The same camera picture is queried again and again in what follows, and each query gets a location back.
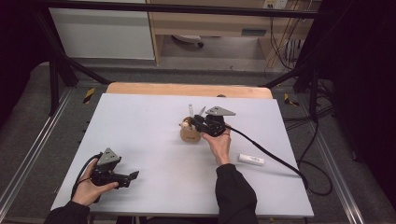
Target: hand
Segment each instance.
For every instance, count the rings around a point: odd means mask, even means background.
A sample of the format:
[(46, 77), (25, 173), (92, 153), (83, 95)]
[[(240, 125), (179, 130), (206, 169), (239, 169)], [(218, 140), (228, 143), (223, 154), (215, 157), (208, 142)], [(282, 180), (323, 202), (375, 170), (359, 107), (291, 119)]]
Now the hand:
[(76, 193), (73, 196), (72, 201), (75, 203), (79, 203), (85, 206), (90, 206), (101, 194), (116, 188), (119, 183), (113, 182), (103, 186), (96, 186), (94, 185), (91, 180), (89, 179), (93, 170), (93, 167), (98, 162), (97, 159), (94, 159), (87, 167), (84, 172), (84, 175), (81, 177), (82, 181), (79, 183)]
[(212, 150), (218, 165), (230, 163), (230, 132), (229, 129), (226, 129), (222, 135), (217, 137), (212, 137), (207, 133), (201, 133), (201, 136), (209, 143), (210, 150)]

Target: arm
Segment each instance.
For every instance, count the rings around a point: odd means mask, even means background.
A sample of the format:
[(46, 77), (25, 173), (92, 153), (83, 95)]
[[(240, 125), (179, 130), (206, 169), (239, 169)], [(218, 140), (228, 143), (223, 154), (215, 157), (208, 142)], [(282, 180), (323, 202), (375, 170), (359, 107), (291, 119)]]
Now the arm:
[(201, 133), (201, 135), (209, 143), (219, 165), (216, 170), (219, 224), (258, 223), (255, 213), (256, 193), (235, 166), (230, 164), (230, 130), (227, 129), (218, 137), (212, 137), (207, 133)]
[(90, 176), (97, 159), (93, 160), (81, 177), (75, 195), (64, 207), (52, 210), (44, 224), (87, 224), (90, 205), (104, 192), (114, 189), (119, 183), (114, 182), (103, 186), (94, 185)]

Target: left hand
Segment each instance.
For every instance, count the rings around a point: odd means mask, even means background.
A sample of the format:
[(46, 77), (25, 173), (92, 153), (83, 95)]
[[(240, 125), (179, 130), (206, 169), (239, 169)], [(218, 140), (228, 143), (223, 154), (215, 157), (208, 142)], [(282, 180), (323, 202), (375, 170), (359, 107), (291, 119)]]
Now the left hand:
[[(94, 159), (88, 165), (87, 169), (84, 172), (84, 175), (81, 177), (80, 180), (90, 178), (93, 167), (96, 165), (97, 162), (98, 160)], [(90, 179), (84, 180), (79, 183), (72, 201), (85, 206), (90, 206), (100, 195), (111, 189), (116, 188), (118, 185), (118, 182), (113, 182), (103, 186), (96, 186), (91, 182)]]

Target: black sleeve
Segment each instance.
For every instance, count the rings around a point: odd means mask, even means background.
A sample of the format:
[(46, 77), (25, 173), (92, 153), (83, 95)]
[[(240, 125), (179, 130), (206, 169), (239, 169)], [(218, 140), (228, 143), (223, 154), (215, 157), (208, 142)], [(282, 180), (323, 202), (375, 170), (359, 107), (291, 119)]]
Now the black sleeve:
[(221, 165), (217, 170), (216, 198), (219, 205), (219, 224), (253, 224), (257, 198), (254, 189), (233, 164)]
[(64, 207), (52, 210), (44, 224), (87, 224), (89, 213), (90, 207), (70, 201)]

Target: white table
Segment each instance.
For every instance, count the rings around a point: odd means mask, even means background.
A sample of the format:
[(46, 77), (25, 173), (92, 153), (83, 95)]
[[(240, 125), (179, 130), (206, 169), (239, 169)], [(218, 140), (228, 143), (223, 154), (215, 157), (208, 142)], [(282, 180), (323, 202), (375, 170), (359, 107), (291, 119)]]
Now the white table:
[[(202, 96), (103, 94), (60, 191), (52, 206), (63, 206), (83, 164), (110, 147), (122, 156), (115, 169), (140, 171), (129, 188), (115, 189), (91, 206), (93, 213), (131, 216), (213, 217), (216, 162), (205, 140), (185, 143), (178, 124), (194, 112), (214, 105), (232, 110), (225, 117), (235, 129), (297, 167), (276, 100)], [(258, 217), (312, 217), (299, 176), (264, 155), (248, 140), (232, 133), (231, 158), (255, 189)], [(237, 161), (239, 153), (265, 159), (264, 166)]]

